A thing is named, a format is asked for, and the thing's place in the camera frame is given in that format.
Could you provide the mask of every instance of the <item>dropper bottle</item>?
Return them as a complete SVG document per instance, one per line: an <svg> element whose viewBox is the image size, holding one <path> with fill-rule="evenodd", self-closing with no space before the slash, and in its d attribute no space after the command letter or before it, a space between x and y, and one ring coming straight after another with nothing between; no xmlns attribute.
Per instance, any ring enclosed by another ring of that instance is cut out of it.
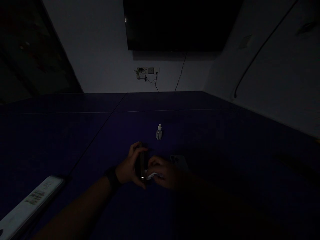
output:
<svg viewBox="0 0 320 240"><path fill-rule="evenodd" d="M161 138L162 138L162 130L161 130L161 124L159 124L158 130L156 132L156 139L161 140Z"/></svg>

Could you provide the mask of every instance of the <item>watch strap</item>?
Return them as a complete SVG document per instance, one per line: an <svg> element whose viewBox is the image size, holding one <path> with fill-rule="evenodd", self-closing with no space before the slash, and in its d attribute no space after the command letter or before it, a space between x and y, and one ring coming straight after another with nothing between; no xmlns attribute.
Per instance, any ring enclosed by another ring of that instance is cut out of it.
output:
<svg viewBox="0 0 320 240"><path fill-rule="evenodd" d="M110 167L103 174L108 178L112 192L116 192L122 185L117 178L116 168L117 166Z"/></svg>

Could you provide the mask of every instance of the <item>television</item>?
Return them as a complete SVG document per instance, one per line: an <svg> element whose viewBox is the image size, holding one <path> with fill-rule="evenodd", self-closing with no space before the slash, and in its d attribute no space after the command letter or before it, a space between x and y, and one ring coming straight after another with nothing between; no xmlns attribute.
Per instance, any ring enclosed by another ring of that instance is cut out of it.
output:
<svg viewBox="0 0 320 240"><path fill-rule="evenodd" d="M128 50L222 51L243 0L123 0Z"/></svg>

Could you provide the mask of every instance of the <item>white remote control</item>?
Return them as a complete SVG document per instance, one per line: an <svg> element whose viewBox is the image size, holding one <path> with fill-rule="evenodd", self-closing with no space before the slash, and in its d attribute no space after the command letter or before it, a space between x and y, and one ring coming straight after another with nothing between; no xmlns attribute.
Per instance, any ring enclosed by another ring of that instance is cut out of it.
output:
<svg viewBox="0 0 320 240"><path fill-rule="evenodd" d="M59 177L47 177L0 221L0 240L16 237L63 186Z"/></svg>

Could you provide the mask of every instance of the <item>hand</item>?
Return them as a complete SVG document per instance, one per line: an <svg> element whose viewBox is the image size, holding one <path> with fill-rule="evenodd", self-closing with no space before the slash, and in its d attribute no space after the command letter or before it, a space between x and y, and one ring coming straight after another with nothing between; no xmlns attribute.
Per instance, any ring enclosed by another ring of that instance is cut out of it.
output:
<svg viewBox="0 0 320 240"><path fill-rule="evenodd" d="M147 176L152 173L158 173L163 178L154 175L154 181L165 188L178 190L182 187L184 174L179 171L172 163L164 160L161 157L153 156L148 162Z"/></svg>
<svg viewBox="0 0 320 240"><path fill-rule="evenodd" d="M143 182L141 182L138 179L134 171L134 164L137 160L137 157L141 152L148 150L147 148L144 148L144 147L135 149L135 147L137 147L139 143L140 142L136 142L130 146L130 150L127 158L122 163L120 163L116 168L116 176L119 182L122 184L133 181L138 186L142 187L143 189L146 189L146 186L144 185Z"/></svg>

